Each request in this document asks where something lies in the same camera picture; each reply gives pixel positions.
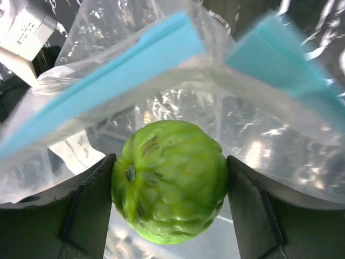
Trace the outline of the green fake vegetable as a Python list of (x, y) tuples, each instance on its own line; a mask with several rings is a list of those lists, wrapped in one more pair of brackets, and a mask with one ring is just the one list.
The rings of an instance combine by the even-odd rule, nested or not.
[(141, 237), (180, 244), (211, 226), (229, 176), (216, 140), (190, 122), (161, 120), (126, 141), (113, 165), (111, 198)]

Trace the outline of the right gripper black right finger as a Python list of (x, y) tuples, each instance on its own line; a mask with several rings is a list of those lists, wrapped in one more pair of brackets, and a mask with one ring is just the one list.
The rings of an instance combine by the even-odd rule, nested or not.
[(344, 258), (344, 205), (316, 198), (227, 157), (241, 258)]

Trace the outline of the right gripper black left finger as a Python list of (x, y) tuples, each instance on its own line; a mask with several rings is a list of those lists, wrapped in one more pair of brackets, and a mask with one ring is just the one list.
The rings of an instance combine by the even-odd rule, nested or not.
[(115, 160), (109, 154), (52, 188), (1, 204), (1, 258), (103, 258)]

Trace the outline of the clear zip top bag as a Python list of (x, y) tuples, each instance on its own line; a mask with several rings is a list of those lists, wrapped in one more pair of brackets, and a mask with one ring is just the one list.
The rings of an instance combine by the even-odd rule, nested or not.
[[(84, 1), (55, 67), (1, 132), (1, 204), (74, 176), (49, 146), (86, 130), (121, 154), (185, 120), (256, 172), (344, 205), (344, 1)], [(141, 237), (112, 204), (103, 258), (241, 258), (228, 199), (181, 244)]]

